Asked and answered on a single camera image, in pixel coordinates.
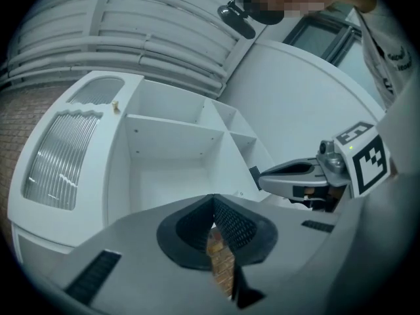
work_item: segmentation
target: corrugated metal wall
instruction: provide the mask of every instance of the corrugated metal wall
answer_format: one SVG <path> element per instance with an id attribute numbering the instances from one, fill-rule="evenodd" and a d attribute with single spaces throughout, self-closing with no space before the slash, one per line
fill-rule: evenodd
<path id="1" fill-rule="evenodd" d="M 114 70 L 217 97 L 252 44 L 218 17 L 227 2 L 38 0 L 10 43 L 0 86 Z"/>

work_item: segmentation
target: white pipe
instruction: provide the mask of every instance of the white pipe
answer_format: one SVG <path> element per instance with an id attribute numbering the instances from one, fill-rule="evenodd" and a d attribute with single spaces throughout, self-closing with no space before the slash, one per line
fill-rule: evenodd
<path id="1" fill-rule="evenodd" d="M 77 39 L 65 39 L 62 41 L 55 41 L 52 43 L 40 45 L 36 48 L 30 49 L 28 51 L 23 52 L 22 54 L 12 57 L 8 62 L 4 63 L 1 66 L 1 68 L 6 68 L 7 65 L 19 63 L 25 59 L 30 58 L 31 56 L 43 54 L 49 50 L 61 49 L 65 47 L 76 47 L 82 45 L 115 45 L 118 47 L 129 47 L 145 51 L 152 51 L 154 53 L 164 54 L 173 58 L 178 58 L 179 60 L 198 66 L 199 68 L 202 68 L 209 72 L 214 72 L 215 74 L 218 74 L 221 77 L 227 76 L 226 71 L 222 67 L 216 64 L 208 63 L 186 52 L 182 52 L 180 50 L 167 47 L 165 45 L 153 43 L 150 41 L 112 36 L 86 36 L 79 37 Z"/>
<path id="2" fill-rule="evenodd" d="M 51 64 L 61 63 L 79 63 L 82 61 L 98 61 L 98 62 L 121 62 L 121 63 L 132 63 L 132 64 L 144 64 L 145 66 L 151 66 L 163 70 L 169 70 L 180 75 L 185 75 L 192 79 L 195 79 L 201 83 L 212 86 L 216 89 L 222 88 L 222 83 L 215 81 L 214 79 L 208 78 L 192 70 L 177 66 L 172 63 L 162 62 L 153 58 L 143 57 L 141 55 L 121 54 L 113 52 L 81 52 L 75 54 L 67 54 L 59 57 L 48 57 L 35 62 L 20 66 L 8 74 L 1 76 L 0 82 L 6 80 L 8 77 L 14 77 L 22 73 L 28 72 L 33 69 L 42 68 Z"/>
<path id="3" fill-rule="evenodd" d="M 203 87 L 198 87 L 197 85 L 194 84 L 190 84 L 190 83 L 186 83 L 183 81 L 179 81 L 178 79 L 173 79 L 170 77 L 165 77 L 162 75 L 158 75 L 155 73 L 148 73 L 148 72 L 141 72 L 138 70 L 131 70 L 131 69 L 124 69 L 124 68 L 109 68 L 109 67 L 103 67 L 103 66 L 64 66 L 61 68 L 50 68 L 50 69 L 44 69 L 44 70 L 38 70 L 38 71 L 34 71 L 34 72 L 27 72 L 27 73 L 22 73 L 20 75 L 16 75 L 14 77 L 10 77 L 2 82 L 0 82 L 0 86 L 7 84 L 10 81 L 14 81 L 15 79 L 20 79 L 20 78 L 25 78 L 25 77 L 33 77 L 33 76 L 37 76 L 37 75 L 43 75 L 43 74 L 51 74 L 54 72 L 69 72 L 69 71 L 113 71 L 113 72 L 125 72 L 126 74 L 136 74 L 136 75 L 143 75 L 145 77 L 153 77 L 156 79 L 160 79 L 162 81 L 166 81 L 168 83 L 176 83 L 178 85 L 182 85 L 183 87 L 186 87 L 187 89 L 192 89 L 192 90 L 196 90 L 199 91 L 201 93 L 204 94 L 210 94 L 212 96 L 218 96 L 219 93 L 217 92 L 213 92 L 207 89 L 204 89 Z M 21 87 L 21 84 L 17 84 L 17 85 L 12 85 L 11 87 L 7 87 L 5 89 L 3 89 L 4 91 L 7 91 L 11 88 L 18 88 Z"/>

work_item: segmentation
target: ribbed glass panel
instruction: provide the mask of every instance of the ribbed glass panel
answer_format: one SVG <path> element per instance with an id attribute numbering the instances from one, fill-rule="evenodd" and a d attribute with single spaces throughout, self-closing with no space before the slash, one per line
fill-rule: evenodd
<path id="1" fill-rule="evenodd" d="M 94 79 L 78 90 L 67 102 L 71 104 L 111 104 L 123 86 L 124 82 L 118 78 Z"/>
<path id="2" fill-rule="evenodd" d="M 33 160 L 24 197 L 73 210 L 83 159 L 100 115 L 62 114 L 50 126 Z"/>

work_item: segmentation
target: black headset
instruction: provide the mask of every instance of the black headset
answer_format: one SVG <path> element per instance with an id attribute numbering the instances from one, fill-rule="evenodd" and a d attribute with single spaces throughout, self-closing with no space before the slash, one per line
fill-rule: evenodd
<path id="1" fill-rule="evenodd" d="M 252 0 L 239 0 L 239 3 L 243 5 L 243 10 L 235 4 L 235 0 L 230 0 L 227 5 L 220 6 L 217 12 L 225 24 L 235 29 L 246 39 L 255 37 L 254 28 L 246 20 L 248 16 L 266 25 L 278 24 L 283 20 L 284 11 L 282 10 L 260 10 L 260 4 L 252 2 Z"/>

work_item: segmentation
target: white marker cube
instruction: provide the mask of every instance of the white marker cube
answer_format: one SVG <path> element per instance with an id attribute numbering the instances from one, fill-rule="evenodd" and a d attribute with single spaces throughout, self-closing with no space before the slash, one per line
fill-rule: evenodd
<path id="1" fill-rule="evenodd" d="M 390 175 L 390 154 L 375 126 L 363 121 L 333 138 L 352 180 L 353 196 L 364 196 Z"/>

